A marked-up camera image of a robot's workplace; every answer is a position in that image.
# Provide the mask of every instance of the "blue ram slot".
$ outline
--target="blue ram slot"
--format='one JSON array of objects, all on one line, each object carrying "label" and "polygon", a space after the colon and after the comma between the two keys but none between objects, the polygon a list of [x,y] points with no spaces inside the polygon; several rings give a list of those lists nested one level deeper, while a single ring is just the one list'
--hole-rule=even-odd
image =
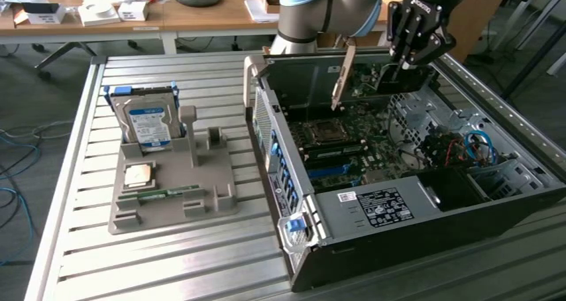
[{"label": "blue ram slot", "polygon": [[331,175],[347,174],[351,164],[344,164],[335,167],[322,168],[319,170],[307,171],[310,178],[326,177]]}]

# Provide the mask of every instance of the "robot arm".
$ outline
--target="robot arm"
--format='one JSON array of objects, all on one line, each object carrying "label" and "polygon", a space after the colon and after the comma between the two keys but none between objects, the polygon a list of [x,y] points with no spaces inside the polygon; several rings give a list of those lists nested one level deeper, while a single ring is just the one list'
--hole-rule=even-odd
[{"label": "robot arm", "polygon": [[[446,31],[462,0],[403,0],[388,4],[387,38],[392,61],[403,69],[424,65],[455,46]],[[272,54],[316,51],[316,34],[364,36],[372,29],[382,0],[280,0]]]}]

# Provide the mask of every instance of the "gray carpet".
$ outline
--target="gray carpet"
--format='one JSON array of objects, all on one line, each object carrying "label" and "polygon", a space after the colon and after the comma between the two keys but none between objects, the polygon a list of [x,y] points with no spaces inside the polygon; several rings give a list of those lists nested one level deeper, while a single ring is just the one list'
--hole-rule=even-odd
[{"label": "gray carpet", "polygon": [[[511,11],[510,9],[499,10],[491,23],[494,30],[500,29]],[[543,30],[536,34],[527,48],[514,54],[514,62],[498,58],[500,54],[495,52],[492,53],[492,57],[496,58],[495,64],[483,67],[470,67],[470,69],[496,89],[495,81],[488,74],[491,72],[504,87],[555,28],[555,23],[546,23]],[[205,47],[208,40],[209,38],[199,38],[184,43],[195,49],[200,49]],[[97,43],[92,44],[91,47],[99,54],[107,56],[163,54],[159,40],[139,40],[137,43],[140,45],[139,50],[131,49],[125,41]],[[205,51],[229,51],[231,43],[232,37],[216,37]],[[265,36],[239,37],[239,44],[244,50],[255,50],[268,45],[268,40]],[[49,51],[55,50],[57,46],[56,44],[45,45]],[[514,97],[518,109],[562,147],[566,147],[566,121],[563,121],[566,115],[563,103],[566,96],[566,91],[563,90],[566,69],[560,70],[556,78],[544,76],[542,72],[562,55],[564,49],[566,40],[562,39],[562,42],[524,81],[519,94]],[[75,116],[89,57],[81,50],[73,49],[63,60],[57,60],[47,67],[45,70],[52,73],[53,79],[49,82],[44,82],[36,77],[33,64],[45,55],[35,52],[29,45],[21,45],[10,58],[0,58],[0,128],[2,129],[18,125],[37,126],[52,121],[71,119]],[[67,139],[44,141],[40,146],[40,162],[14,178],[28,199],[33,221],[40,230],[45,223],[65,146]],[[27,151],[24,148],[10,147],[0,143],[0,163],[9,165]],[[0,187],[9,187],[9,183],[5,180],[0,180]],[[0,194],[2,196],[0,197],[1,205],[5,202],[5,197],[4,193]],[[9,210],[0,210],[0,222],[5,220],[8,214]],[[28,225],[22,212],[20,212],[9,225],[0,230],[0,258],[4,259],[12,251],[25,244],[27,240]],[[32,263],[37,244],[39,240],[36,238],[32,247],[14,260]],[[0,300],[13,301],[22,299],[31,269],[31,265],[0,267]]]}]

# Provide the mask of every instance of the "white box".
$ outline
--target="white box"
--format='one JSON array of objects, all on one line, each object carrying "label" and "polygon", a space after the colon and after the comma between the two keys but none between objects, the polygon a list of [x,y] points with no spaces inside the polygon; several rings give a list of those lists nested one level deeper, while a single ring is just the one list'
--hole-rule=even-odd
[{"label": "white box", "polygon": [[148,16],[148,6],[144,1],[121,3],[117,15],[123,21],[144,21]]},{"label": "white box", "polygon": [[60,24],[63,23],[64,14],[67,13],[64,6],[60,4],[41,4],[51,5],[51,10],[45,8],[44,13],[39,13],[41,10],[35,10],[32,13],[25,12],[28,15],[29,24]]},{"label": "white box", "polygon": [[105,3],[79,6],[79,15],[83,26],[95,26],[120,22],[116,9],[112,5]]}]

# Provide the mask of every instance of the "blue hard drive label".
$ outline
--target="blue hard drive label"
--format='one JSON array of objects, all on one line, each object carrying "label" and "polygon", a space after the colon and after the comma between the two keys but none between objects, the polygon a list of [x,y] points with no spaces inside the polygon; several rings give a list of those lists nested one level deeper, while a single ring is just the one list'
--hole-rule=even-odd
[{"label": "blue hard drive label", "polygon": [[163,122],[163,107],[129,110],[137,142],[144,147],[161,147],[171,142],[169,127]]},{"label": "blue hard drive label", "polygon": [[358,194],[358,201],[375,228],[414,218],[396,188]]}]

